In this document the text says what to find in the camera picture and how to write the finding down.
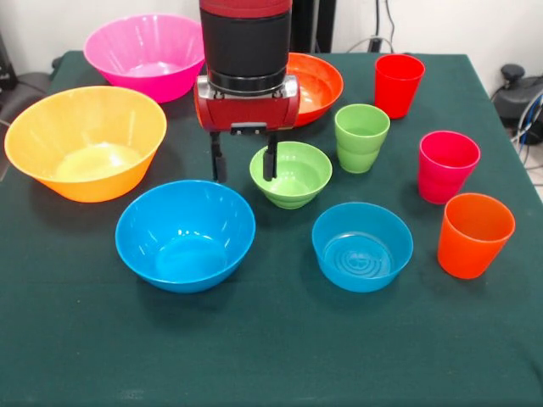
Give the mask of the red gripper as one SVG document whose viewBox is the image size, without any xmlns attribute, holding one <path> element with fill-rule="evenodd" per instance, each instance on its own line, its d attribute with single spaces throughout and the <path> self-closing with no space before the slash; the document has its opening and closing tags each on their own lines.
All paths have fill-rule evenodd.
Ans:
<svg viewBox="0 0 543 407">
<path fill-rule="evenodd" d="M 211 131 L 213 179 L 225 183 L 226 160 L 221 151 L 219 131 L 230 131 L 237 126 L 264 127 L 268 131 L 292 128 L 299 114 L 299 82 L 286 80 L 272 92 L 239 96 L 220 92 L 207 80 L 198 80 L 194 85 L 194 105 L 200 125 Z M 277 134 L 269 133 L 263 153 L 263 178 L 272 181 L 276 177 Z"/>
</svg>

